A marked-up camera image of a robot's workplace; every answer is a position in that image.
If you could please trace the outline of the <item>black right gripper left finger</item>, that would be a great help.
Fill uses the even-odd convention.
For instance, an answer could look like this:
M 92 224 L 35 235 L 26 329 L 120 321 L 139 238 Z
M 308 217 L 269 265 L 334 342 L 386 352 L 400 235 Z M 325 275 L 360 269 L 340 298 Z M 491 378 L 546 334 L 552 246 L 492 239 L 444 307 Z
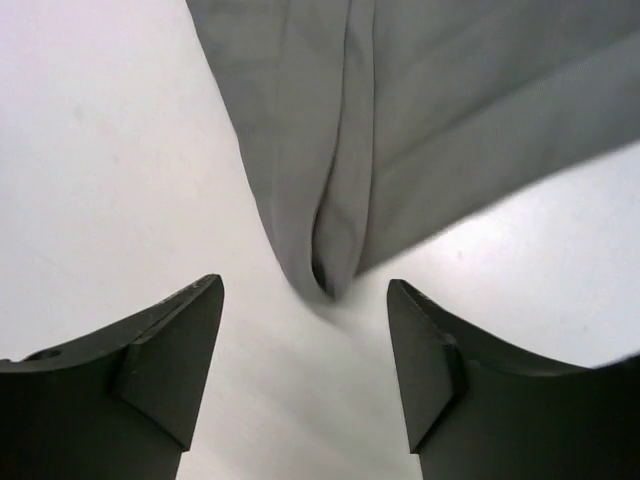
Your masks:
M 224 302 L 210 274 L 163 301 L 1 363 L 5 479 L 173 479 L 194 437 Z

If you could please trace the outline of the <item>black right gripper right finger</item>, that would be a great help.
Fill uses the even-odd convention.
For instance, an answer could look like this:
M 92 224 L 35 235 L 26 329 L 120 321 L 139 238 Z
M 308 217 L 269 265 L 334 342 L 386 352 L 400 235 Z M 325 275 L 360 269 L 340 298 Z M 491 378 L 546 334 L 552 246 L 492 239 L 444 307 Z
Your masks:
M 387 290 L 410 451 L 426 479 L 635 479 L 639 360 L 596 368 L 508 343 L 408 282 Z

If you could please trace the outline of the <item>grey pleated skirt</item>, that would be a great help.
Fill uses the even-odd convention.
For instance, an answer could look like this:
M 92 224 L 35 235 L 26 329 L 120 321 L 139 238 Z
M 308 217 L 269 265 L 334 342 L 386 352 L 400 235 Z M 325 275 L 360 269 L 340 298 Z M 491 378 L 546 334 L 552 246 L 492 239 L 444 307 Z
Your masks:
M 639 137 L 635 1 L 192 1 L 280 267 L 315 302 Z

